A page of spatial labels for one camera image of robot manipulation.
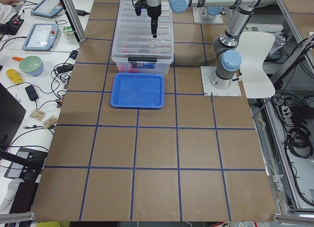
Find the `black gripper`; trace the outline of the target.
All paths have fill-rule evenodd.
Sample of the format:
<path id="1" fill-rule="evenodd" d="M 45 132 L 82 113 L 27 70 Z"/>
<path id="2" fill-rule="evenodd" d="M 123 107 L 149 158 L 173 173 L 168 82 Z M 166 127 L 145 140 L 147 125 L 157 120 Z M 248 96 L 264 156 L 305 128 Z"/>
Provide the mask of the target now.
<path id="1" fill-rule="evenodd" d="M 157 38 L 157 18 L 161 15 L 161 0 L 145 0 L 147 14 L 151 17 L 151 32 Z"/>

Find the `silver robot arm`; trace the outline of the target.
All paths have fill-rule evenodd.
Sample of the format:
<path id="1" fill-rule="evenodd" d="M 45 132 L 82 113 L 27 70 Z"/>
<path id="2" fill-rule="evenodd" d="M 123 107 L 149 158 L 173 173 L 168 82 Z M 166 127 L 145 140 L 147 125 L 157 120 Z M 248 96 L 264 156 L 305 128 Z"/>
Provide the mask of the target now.
<path id="1" fill-rule="evenodd" d="M 182 13 L 189 7 L 230 6 L 235 12 L 225 32 L 214 41 L 218 66 L 210 76 L 210 83 L 217 89 L 230 86 L 235 72 L 241 64 L 241 55 L 235 50 L 238 40 L 251 15 L 257 7 L 264 7 L 275 0 L 168 0 L 170 8 Z"/>

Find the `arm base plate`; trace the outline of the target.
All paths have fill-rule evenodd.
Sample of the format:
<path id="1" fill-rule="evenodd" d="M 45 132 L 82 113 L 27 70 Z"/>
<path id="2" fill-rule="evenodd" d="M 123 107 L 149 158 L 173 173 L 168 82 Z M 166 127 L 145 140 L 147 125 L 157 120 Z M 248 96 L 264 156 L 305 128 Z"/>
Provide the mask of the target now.
<path id="1" fill-rule="evenodd" d="M 222 25 L 222 6 L 193 7 L 193 19 L 196 24 Z"/>
<path id="2" fill-rule="evenodd" d="M 236 73 L 233 78 L 224 80 L 216 75 L 215 66 L 201 66 L 201 77 L 205 96 L 241 97 Z"/>

